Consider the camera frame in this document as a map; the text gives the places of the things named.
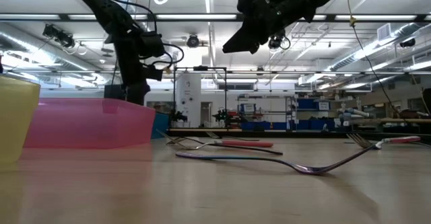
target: metal fork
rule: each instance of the metal fork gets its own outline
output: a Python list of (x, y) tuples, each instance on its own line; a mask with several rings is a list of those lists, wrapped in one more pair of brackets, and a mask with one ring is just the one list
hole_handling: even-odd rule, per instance
[(365, 138), (361, 137), (359, 134), (350, 133), (347, 134), (347, 137), (351, 139), (353, 142), (361, 146), (362, 148), (368, 148), (372, 145), (374, 145), (374, 149), (382, 149), (383, 143), (417, 143), (420, 141), (420, 137), (417, 136), (408, 136), (408, 137), (392, 137), (392, 138), (386, 138), (382, 139), (378, 143), (370, 143), (370, 141), (366, 140)]
[(252, 150), (252, 151), (261, 151), (261, 152), (265, 152), (265, 153), (272, 153), (272, 154), (276, 154), (276, 155), (283, 155), (282, 152), (275, 151), (275, 150), (261, 149), (261, 148), (257, 148), (257, 147), (241, 147), (241, 146), (227, 145), (227, 144), (223, 144), (223, 143), (202, 143), (201, 141), (185, 137), (184, 139), (189, 139), (189, 140), (201, 143), (201, 145), (198, 146), (198, 147), (189, 147), (189, 146), (186, 146), (186, 145), (180, 143), (180, 141), (177, 141), (176, 139), (173, 139), (172, 137), (169, 137), (168, 135), (162, 133), (161, 131), (159, 131), (159, 130), (157, 130), (157, 131), (161, 135), (163, 135), (164, 137), (166, 137), (167, 139), (170, 139), (171, 142), (176, 143), (176, 144), (180, 145), (181, 147), (183, 147), (184, 149), (187, 149), (187, 150), (198, 150), (198, 149), (201, 149), (202, 147), (210, 145), (210, 146), (214, 146), (214, 147), (228, 147), (228, 148), (235, 148), (235, 149), (247, 149), (247, 150)]
[[(205, 132), (205, 133), (207, 133), (207, 135), (209, 137), (211, 137), (212, 139), (221, 139), (221, 137), (217, 136), (213, 132)], [(229, 136), (225, 136), (225, 138), (236, 139), (236, 140), (240, 140), (240, 141), (259, 141), (259, 140), (256, 140), (256, 139), (241, 139), (239, 137), (229, 137)]]
[(359, 134), (356, 134), (356, 133), (348, 133), (347, 137), (350, 140), (352, 140), (354, 143), (359, 145), (361, 148), (367, 148), (372, 145), (372, 143), (369, 140), (361, 137)]

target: yellow cup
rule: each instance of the yellow cup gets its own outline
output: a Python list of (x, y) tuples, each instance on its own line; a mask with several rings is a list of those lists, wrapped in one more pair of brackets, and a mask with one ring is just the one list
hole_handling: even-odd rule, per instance
[(39, 84), (0, 75), (0, 163), (20, 157), (39, 93)]

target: pink plastic bin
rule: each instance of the pink plastic bin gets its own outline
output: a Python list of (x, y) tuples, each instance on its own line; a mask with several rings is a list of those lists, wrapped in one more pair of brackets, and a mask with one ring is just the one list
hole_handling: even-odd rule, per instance
[(149, 143), (154, 109), (113, 99), (41, 98), (24, 147), (112, 149)]

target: metal frame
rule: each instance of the metal frame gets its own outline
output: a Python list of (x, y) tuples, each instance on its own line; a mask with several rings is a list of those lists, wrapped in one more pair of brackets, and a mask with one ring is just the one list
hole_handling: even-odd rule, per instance
[[(20, 18), (23, 15), (31, 15), (31, 18)], [(46, 19), (43, 16), (53, 15), (56, 16), (57, 19)], [(71, 19), (70, 15), (93, 15), (93, 14), (75, 14), (75, 13), (0, 13), (0, 22), (97, 22), (96, 19)], [(152, 22), (154, 21), (154, 16), (152, 14), (138, 14), (137, 16), (146, 16), (146, 19), (137, 19), (138, 22)], [(156, 18), (157, 22), (242, 22), (244, 20), (244, 15), (241, 13), (155, 13), (156, 17), (158, 15), (196, 15), (199, 16), (214, 16), (209, 19), (199, 19), (199, 18)], [(217, 15), (232, 15), (232, 18), (217, 18)], [(336, 18), (337, 15), (344, 16), (343, 19)], [(358, 19), (356, 22), (358, 23), (409, 23), (409, 22), (424, 22), (430, 23), (431, 16), (429, 14), (364, 14), (364, 13), (356, 13), (354, 16), (379, 16), (380, 19)], [(413, 19), (405, 18), (405, 19), (397, 19), (397, 18), (387, 18), (384, 17), (386, 15), (412, 15)], [(345, 23), (350, 22), (349, 14), (318, 14), (312, 22), (335, 22), (335, 23)], [(306, 22), (305, 19), (301, 18), (298, 22)]]
[(173, 84), (174, 84), (174, 90), (173, 90), (173, 94), (174, 94), (174, 111), (176, 112), (176, 72), (179, 70), (179, 69), (184, 69), (184, 71), (182, 71), (182, 72), (195, 72), (195, 73), (207, 73), (207, 72), (212, 72), (213, 74), (214, 73), (220, 73), (219, 71), (220, 70), (222, 70), (222, 71), (224, 71), (224, 109), (225, 110), (227, 110), (228, 109), (228, 96), (227, 96), (227, 94), (228, 94), (228, 69), (226, 68), (226, 67), (205, 67), (204, 69), (205, 70), (196, 70), (196, 67), (194, 68), (194, 67), (175, 67), (174, 68), (174, 72), (173, 72), (173, 75), (174, 75), (174, 81), (173, 81)]
[[(191, 69), (188, 71), (189, 73), (202, 73), (202, 74), (217, 74), (220, 72), (217, 71), (194, 71), (193, 68), (184, 68), (179, 67), (176, 69)], [(299, 74), (313, 74), (313, 73), (322, 73), (326, 75), (374, 75), (372, 71), (295, 71), (295, 70), (286, 70), (286, 71), (230, 71), (225, 67), (208, 67), (208, 69), (224, 69), (225, 75), (227, 74), (249, 74), (255, 75), (257, 73), (261, 74), (282, 74), (282, 75), (299, 75)], [(5, 69), (5, 73), (114, 73), (113, 70), (31, 70), (31, 69), (15, 69), (15, 70), (7, 70)], [(377, 75), (431, 75), (431, 71), (409, 71), (409, 72), (388, 72), (388, 71), (375, 71)]]

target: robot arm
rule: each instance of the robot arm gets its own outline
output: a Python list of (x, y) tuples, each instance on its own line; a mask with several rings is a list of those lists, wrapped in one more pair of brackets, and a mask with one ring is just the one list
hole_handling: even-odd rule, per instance
[(330, 0), (238, 0), (237, 9), (244, 14), (241, 29), (225, 43), (224, 53), (257, 52), (268, 37), (296, 20), (311, 22), (316, 8)]
[(161, 35), (145, 32), (113, 0), (82, 1), (109, 35), (106, 43), (114, 43), (127, 101), (143, 105), (143, 97), (150, 90), (146, 79), (162, 80), (163, 70), (157, 70), (153, 65), (144, 67), (139, 60), (160, 57), (165, 53)]

